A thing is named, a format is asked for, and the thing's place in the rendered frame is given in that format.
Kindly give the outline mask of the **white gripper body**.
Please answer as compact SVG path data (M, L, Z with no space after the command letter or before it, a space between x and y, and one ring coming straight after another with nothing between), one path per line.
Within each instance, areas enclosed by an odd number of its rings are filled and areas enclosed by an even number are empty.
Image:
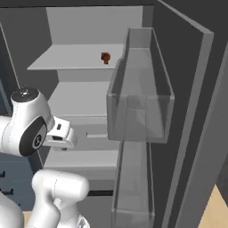
M77 144L77 136L72 128L69 129L69 132L65 137L60 135L54 135L53 133L48 133L46 135L44 146L50 146L54 148L67 148L72 149Z

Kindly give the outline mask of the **grey fridge drawer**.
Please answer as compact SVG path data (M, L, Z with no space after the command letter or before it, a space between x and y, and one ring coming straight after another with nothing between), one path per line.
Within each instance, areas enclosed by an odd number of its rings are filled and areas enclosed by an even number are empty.
M44 168L80 174L90 180L112 180L115 178L117 161L118 150L50 150Z

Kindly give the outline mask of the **grey fridge shelf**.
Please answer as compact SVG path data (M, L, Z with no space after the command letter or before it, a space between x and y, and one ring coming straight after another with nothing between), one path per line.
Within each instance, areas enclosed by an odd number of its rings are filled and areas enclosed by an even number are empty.
M61 82L48 104L57 117L105 117L109 82Z
M49 69L114 69L123 53L123 44L106 45L51 45L28 70ZM104 64L102 53L109 53Z

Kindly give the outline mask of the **dark blue-grey cupboard drawers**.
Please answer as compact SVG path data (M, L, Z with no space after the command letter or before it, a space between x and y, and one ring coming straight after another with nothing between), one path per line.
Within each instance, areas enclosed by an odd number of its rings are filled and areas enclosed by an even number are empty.
M35 194L31 180L40 167L40 159L36 152L29 157L0 153L0 174L5 171L5 177L0 177L0 189L13 189L13 195L5 196L13 200L23 211L30 211L33 208Z

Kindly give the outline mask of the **large clear door bin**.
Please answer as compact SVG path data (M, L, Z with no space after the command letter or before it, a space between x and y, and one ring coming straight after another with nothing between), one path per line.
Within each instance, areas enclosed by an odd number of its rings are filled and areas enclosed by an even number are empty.
M106 95L113 141L166 143L175 96L153 28L130 28Z

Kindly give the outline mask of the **narrow clear door bin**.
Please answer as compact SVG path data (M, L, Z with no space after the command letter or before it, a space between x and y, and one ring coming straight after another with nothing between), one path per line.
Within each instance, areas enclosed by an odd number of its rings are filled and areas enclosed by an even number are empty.
M111 228L153 228L154 218L150 145L122 142L111 205Z

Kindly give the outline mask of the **grey open fridge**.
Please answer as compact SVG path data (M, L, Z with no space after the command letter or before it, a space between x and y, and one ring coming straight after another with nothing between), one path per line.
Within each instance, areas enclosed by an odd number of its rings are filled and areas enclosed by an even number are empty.
M151 11L149 6L3 8L0 5L0 114L12 115L10 96L19 87L35 87L49 101L61 82L110 82L114 69L28 70L28 67L51 45L123 44L128 29L151 23ZM61 118L85 119L77 128L78 147L72 151L118 150L117 142L86 137L86 133L105 132L106 116ZM44 168L50 150L43 147L36 151L40 168ZM113 179L92 183L108 188Z

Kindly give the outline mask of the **grey fridge door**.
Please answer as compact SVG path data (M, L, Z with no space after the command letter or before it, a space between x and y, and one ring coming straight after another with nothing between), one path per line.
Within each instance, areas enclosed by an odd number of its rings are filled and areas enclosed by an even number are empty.
M151 145L154 228L198 228L228 155L228 0L158 0L153 27L175 94Z

